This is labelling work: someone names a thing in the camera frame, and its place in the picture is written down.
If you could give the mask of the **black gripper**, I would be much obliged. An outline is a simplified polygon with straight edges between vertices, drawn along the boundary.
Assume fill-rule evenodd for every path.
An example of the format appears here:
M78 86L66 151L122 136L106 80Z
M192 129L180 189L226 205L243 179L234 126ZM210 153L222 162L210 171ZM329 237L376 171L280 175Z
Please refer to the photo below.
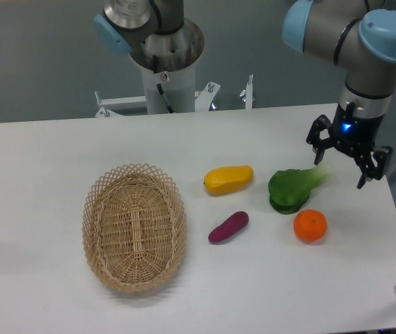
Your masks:
M362 189L366 182L381 180L386 175L393 148L374 146L374 140L383 120L377 118L357 118L352 108L337 106L333 122L325 115L320 115L312 123L306 143L312 146L315 153L314 165L324 158L324 153L332 146L355 159L361 176L356 188Z

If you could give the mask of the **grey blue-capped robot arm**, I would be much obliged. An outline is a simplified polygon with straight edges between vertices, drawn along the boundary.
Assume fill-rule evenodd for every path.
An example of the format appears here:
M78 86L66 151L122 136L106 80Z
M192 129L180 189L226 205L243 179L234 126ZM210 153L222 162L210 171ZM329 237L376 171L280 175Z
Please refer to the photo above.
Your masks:
M195 93L205 42L182 1L105 1L93 24L109 49L139 67L148 113L209 110L218 86ZM360 168L359 186L380 180L393 153L374 139L396 87L396 11L381 1L296 1L282 38L347 71L334 119L317 118L308 133L315 162L335 148Z

